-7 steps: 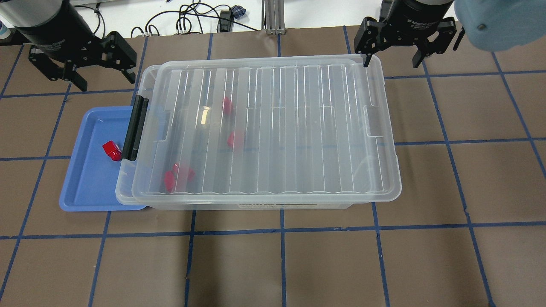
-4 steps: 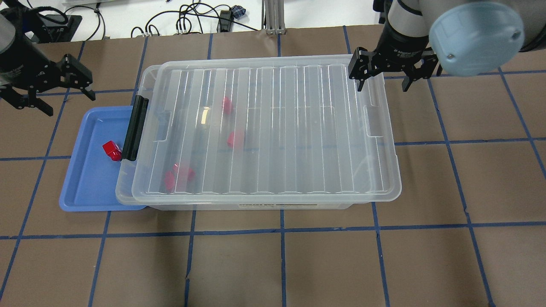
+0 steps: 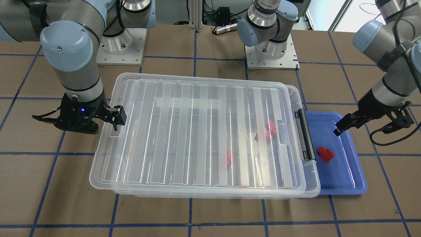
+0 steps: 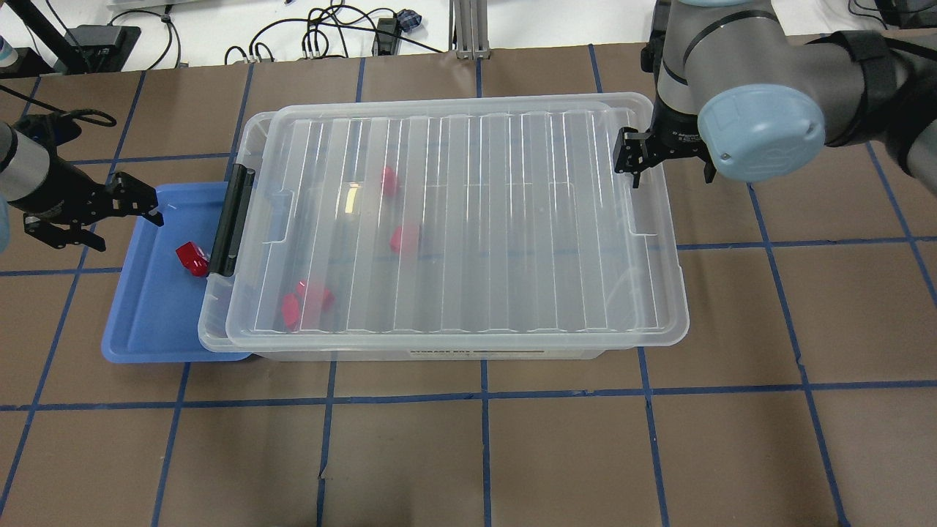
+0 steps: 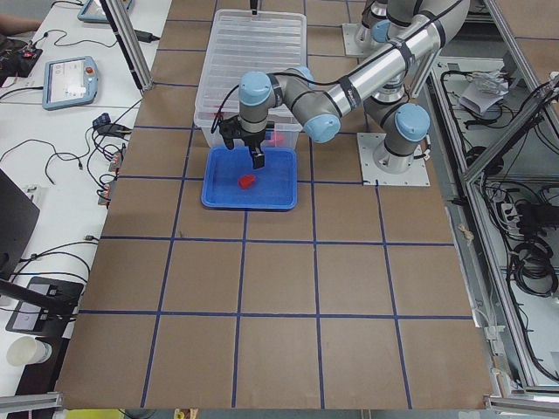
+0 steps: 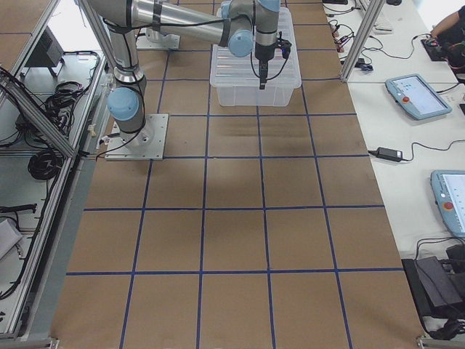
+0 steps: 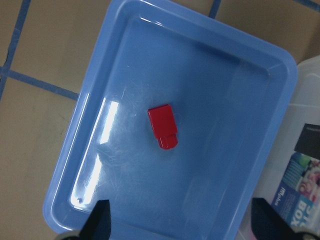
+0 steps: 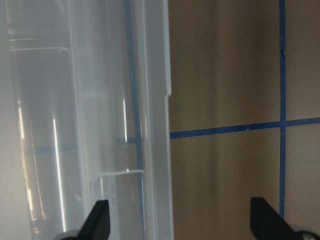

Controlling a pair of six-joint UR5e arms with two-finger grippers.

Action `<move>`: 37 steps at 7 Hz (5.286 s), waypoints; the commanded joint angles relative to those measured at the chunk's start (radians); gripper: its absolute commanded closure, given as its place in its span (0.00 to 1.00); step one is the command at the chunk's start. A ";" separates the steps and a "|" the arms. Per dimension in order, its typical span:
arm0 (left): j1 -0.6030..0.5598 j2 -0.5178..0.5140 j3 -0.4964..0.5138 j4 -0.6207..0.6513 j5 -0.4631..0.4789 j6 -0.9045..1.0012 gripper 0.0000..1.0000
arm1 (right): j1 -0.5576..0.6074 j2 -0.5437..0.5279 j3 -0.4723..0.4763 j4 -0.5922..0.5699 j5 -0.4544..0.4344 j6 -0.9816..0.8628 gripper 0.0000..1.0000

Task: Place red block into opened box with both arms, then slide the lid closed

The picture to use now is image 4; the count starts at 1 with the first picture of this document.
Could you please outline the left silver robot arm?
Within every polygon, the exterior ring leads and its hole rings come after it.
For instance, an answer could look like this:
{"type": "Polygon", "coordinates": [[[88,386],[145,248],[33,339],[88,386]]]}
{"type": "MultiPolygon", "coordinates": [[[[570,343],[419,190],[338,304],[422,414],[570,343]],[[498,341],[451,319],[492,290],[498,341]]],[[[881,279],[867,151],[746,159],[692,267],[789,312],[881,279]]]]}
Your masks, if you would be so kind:
{"type": "Polygon", "coordinates": [[[2,198],[21,213],[24,233],[53,249],[68,244],[103,253],[90,225],[111,217],[165,224],[157,191],[124,171],[100,183],[22,130],[2,124],[2,198]]]}

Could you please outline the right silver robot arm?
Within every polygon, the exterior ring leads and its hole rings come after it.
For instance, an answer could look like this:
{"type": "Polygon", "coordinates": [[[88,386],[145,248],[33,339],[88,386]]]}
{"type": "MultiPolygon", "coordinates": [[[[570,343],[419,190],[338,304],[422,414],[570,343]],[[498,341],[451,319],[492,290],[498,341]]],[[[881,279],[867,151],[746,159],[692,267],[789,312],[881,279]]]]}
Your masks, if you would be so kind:
{"type": "Polygon", "coordinates": [[[623,127],[613,153],[633,187],[666,160],[702,160],[706,182],[754,183],[826,147],[878,141],[935,190],[935,34],[848,30],[795,45],[769,1],[658,1],[641,67],[652,122],[623,127]]]}

